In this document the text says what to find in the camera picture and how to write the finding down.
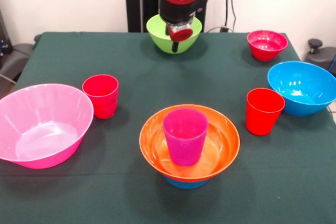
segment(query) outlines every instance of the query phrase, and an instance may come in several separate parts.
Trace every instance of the pink bowl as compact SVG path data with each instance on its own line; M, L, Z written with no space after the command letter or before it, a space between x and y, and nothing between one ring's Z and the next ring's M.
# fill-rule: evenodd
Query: pink bowl
M0 159L32 169L56 166L76 151L92 119L92 103L77 88L20 89L0 100Z
M275 59L287 46L287 38L275 31L259 30L247 35L252 55L261 61Z

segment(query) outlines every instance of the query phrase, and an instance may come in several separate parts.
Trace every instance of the plastic bowl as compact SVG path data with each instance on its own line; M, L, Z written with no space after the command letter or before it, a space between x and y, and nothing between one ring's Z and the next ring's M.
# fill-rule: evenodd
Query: plastic bowl
M79 89L20 89L0 100L0 159L32 169L56 166L76 151L92 118L92 103Z
M285 99L284 111L306 116L323 110L336 99L336 78L316 65L287 61L268 71L270 87Z
M166 23L162 20L159 14L151 17L147 21L146 28L154 43L162 51L167 52L168 54L180 54L187 51L189 47L191 47L192 44L196 41L202 30L202 23L199 19L194 17L192 22L193 34L189 39L179 43L179 48L177 52L172 51L173 42L170 39L169 35L166 35Z
M247 35L252 55L260 61L275 59L287 46L287 38L274 31L258 30Z
M172 162L165 140L163 119L178 108L199 110L209 123L201 159L192 166L179 166ZM205 106L185 104L168 107L152 115L140 132L139 144L147 162L170 184L193 189L224 171L235 160L240 140L236 127L223 114Z

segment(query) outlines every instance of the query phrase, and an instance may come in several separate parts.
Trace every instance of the plastic cup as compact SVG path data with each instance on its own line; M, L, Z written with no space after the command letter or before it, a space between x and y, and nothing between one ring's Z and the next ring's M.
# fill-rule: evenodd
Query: plastic cup
M172 161L181 166L196 164L201 157L208 120L198 110L176 109L163 120L163 130Z
M118 103L118 80L108 74L91 76L82 85L83 92L93 104L94 115L107 119L114 115Z
M278 92L266 88L252 89L247 94L247 130L259 136L269 134L284 107L285 100Z

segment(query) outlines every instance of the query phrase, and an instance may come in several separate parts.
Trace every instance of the table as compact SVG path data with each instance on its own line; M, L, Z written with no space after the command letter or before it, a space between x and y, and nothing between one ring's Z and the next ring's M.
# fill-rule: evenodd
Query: table
M292 45L259 62L246 34L201 34L178 56L160 52L148 34L45 33L17 89L38 83L80 88L89 76L120 80L119 107L94 119L65 163L30 170L0 161L1 223L336 223L336 126L324 110L282 114L272 133L244 126L245 97L267 87L274 64L297 60ZM205 186L180 190L151 168L139 133L156 111L196 103L228 116L241 149Z

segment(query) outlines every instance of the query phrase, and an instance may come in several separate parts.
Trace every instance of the blue bowl under orange bowl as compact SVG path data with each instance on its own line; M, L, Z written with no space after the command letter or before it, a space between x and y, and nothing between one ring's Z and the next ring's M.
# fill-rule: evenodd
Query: blue bowl under orange bowl
M268 71L269 86L285 99L284 111L294 116L317 113L336 100L336 78L316 65L286 61Z

